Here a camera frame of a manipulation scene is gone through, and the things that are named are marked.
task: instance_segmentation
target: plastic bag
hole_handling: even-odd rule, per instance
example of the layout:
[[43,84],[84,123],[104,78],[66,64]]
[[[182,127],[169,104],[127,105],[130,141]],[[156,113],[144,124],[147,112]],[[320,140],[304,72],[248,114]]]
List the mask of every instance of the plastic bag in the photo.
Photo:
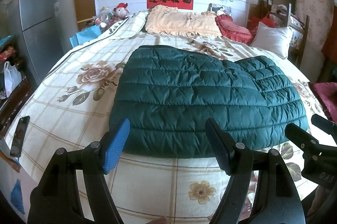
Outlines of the plastic bag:
[[16,67],[11,66],[8,61],[5,62],[3,73],[5,76],[6,95],[9,97],[13,90],[21,83],[21,73],[16,69]]

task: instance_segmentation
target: black phone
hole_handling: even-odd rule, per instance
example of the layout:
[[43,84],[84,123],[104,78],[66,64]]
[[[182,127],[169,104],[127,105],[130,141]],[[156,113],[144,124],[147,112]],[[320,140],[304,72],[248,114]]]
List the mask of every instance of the black phone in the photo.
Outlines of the black phone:
[[11,146],[11,152],[9,154],[13,158],[19,158],[21,156],[23,140],[25,139],[29,120],[30,116],[25,116],[20,118],[19,122],[17,123]]

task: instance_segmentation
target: white pillow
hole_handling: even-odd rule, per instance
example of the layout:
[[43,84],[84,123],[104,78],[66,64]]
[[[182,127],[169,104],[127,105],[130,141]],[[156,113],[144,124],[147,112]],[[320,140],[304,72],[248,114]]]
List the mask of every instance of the white pillow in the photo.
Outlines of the white pillow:
[[256,36],[250,46],[269,50],[286,59],[292,36],[293,31],[289,27],[272,28],[259,22]]

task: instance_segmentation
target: refrigerator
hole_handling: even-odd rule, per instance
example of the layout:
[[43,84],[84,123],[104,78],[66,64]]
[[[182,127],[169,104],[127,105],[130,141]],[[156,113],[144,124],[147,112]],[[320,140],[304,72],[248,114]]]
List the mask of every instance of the refrigerator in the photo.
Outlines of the refrigerator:
[[6,7],[10,34],[24,59],[23,72],[36,89],[63,56],[55,20],[54,0],[12,0]]

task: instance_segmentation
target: plush toy with red hat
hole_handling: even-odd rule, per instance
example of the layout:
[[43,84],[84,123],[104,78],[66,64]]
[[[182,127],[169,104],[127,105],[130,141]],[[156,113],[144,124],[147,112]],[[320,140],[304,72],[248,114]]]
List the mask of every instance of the plush toy with red hat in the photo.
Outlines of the plush toy with red hat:
[[121,20],[126,19],[126,15],[130,13],[127,9],[127,3],[119,3],[118,6],[114,8],[114,12],[116,13],[116,17]]

